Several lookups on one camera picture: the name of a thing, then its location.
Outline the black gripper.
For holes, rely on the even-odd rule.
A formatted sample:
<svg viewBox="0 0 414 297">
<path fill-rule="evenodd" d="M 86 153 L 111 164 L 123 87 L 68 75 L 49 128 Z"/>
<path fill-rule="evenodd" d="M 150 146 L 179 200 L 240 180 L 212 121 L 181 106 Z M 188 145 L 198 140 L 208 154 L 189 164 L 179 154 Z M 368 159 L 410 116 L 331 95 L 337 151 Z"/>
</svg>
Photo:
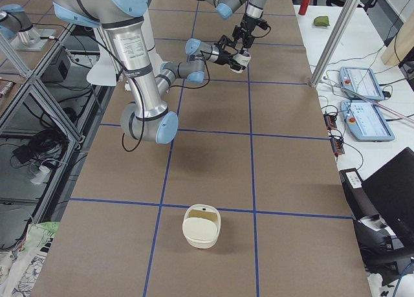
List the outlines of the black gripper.
<svg viewBox="0 0 414 297">
<path fill-rule="evenodd" d="M 239 54 L 239 50 L 233 47 L 230 47 L 233 52 L 228 52 L 225 47 L 228 45 L 214 43 L 213 44 L 213 53 L 215 54 L 216 59 L 213 60 L 214 63 L 218 65 L 229 65 L 230 67 L 239 66 L 238 62 L 235 59 L 235 56 Z"/>
<path fill-rule="evenodd" d="M 233 44 L 236 45 L 241 40 L 243 48 L 250 48 L 255 40 L 252 34 L 255 27 L 255 25 L 235 26 L 232 32 Z"/>
</svg>

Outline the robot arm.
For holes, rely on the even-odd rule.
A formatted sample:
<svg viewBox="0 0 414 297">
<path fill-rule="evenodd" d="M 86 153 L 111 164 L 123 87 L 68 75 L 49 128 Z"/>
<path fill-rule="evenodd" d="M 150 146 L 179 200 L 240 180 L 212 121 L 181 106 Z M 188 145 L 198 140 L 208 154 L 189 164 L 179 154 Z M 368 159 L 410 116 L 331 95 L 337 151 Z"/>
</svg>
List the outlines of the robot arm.
<svg viewBox="0 0 414 297">
<path fill-rule="evenodd" d="M 270 30 L 266 20 L 263 19 L 263 11 L 267 0 L 198 0 L 206 1 L 214 6 L 215 11 L 222 19 L 229 19 L 239 8 L 245 8 L 243 18 L 239 26 L 234 28 L 233 39 L 223 37 L 222 41 L 234 47 L 238 41 L 242 43 L 244 49 L 249 49 L 257 38 L 253 35 L 256 27 L 262 30 Z"/>
<path fill-rule="evenodd" d="M 235 54 L 190 39 L 186 45 L 189 61 L 164 62 L 155 74 L 155 51 L 146 43 L 152 33 L 143 31 L 151 27 L 147 0 L 54 0 L 54 11 L 68 23 L 102 30 L 104 45 L 123 70 L 135 99 L 124 109 L 121 126 L 136 140 L 168 144 L 175 138 L 179 118 L 162 95 L 176 79 L 201 83 L 206 61 L 229 65 L 234 71 L 242 69 Z"/>
</svg>

